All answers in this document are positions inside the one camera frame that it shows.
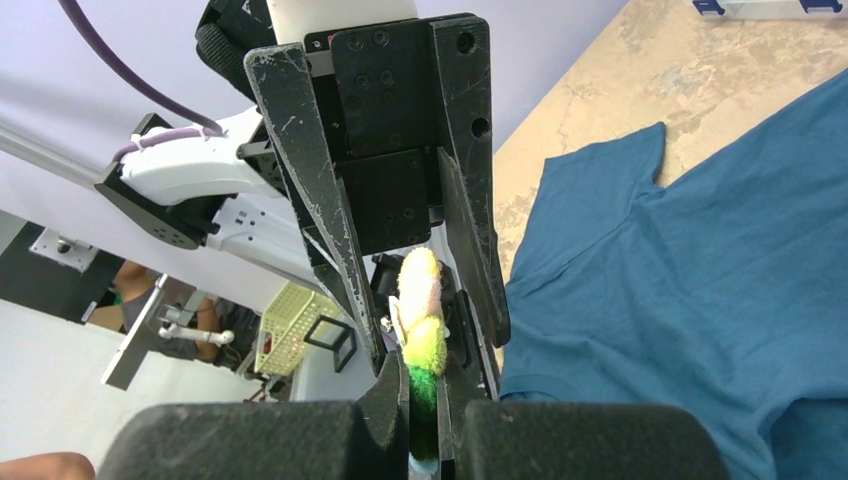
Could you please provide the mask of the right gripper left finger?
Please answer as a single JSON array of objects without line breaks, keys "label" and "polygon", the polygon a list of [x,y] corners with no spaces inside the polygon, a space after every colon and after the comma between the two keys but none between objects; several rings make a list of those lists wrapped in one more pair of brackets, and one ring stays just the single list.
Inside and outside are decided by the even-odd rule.
[{"label": "right gripper left finger", "polygon": [[409,379],[397,353],[360,399],[169,404],[119,432],[100,479],[405,479]]}]

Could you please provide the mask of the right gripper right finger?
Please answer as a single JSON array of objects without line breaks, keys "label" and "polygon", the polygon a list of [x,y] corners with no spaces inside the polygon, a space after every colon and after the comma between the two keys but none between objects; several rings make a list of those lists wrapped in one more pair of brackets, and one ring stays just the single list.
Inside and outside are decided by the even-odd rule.
[{"label": "right gripper right finger", "polygon": [[449,356],[438,386],[445,479],[726,479],[706,429],[668,405],[499,402]]}]

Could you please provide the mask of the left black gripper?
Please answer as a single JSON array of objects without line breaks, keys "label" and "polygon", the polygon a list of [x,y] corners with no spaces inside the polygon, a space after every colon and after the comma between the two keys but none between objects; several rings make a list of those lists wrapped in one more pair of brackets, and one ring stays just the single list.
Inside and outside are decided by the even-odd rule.
[{"label": "left black gripper", "polygon": [[509,342],[483,18],[423,19],[411,1],[211,1],[195,39],[253,102],[235,155],[291,203],[314,276],[374,373],[386,348],[362,255],[427,240],[441,196],[483,337]]}]

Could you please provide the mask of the colourful plush flower brooch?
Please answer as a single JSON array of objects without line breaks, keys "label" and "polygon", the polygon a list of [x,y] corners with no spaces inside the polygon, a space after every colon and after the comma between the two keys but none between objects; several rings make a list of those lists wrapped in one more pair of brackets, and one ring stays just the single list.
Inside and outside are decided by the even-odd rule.
[{"label": "colourful plush flower brooch", "polygon": [[438,383],[447,363],[441,267],[435,253],[416,247],[404,257],[390,320],[409,375],[409,459],[422,474],[438,471]]}]

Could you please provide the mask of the blue t-shirt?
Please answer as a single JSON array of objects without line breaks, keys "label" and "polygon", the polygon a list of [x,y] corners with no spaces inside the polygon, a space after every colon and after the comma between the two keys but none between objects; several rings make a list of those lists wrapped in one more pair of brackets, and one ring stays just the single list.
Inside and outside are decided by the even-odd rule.
[{"label": "blue t-shirt", "polygon": [[735,479],[847,475],[847,76],[668,186],[662,123],[548,159],[505,401],[660,403]]}]

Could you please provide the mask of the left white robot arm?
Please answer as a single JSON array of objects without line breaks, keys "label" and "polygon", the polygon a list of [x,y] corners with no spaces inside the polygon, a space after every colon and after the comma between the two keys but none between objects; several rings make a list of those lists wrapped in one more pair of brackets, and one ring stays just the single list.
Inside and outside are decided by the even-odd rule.
[{"label": "left white robot arm", "polygon": [[412,1],[212,1],[201,59],[252,106],[173,128],[151,115],[96,189],[160,241],[225,251],[326,290],[370,364],[386,350],[363,259],[435,227],[462,336],[511,336],[493,219],[490,27]]}]

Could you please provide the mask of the person's bare hand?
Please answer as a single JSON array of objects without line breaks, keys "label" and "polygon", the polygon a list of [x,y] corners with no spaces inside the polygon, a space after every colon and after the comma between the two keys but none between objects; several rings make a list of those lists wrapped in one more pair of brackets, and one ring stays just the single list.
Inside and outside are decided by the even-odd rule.
[{"label": "person's bare hand", "polygon": [[2,479],[94,480],[95,468],[88,458],[76,452],[51,452],[1,463]]}]

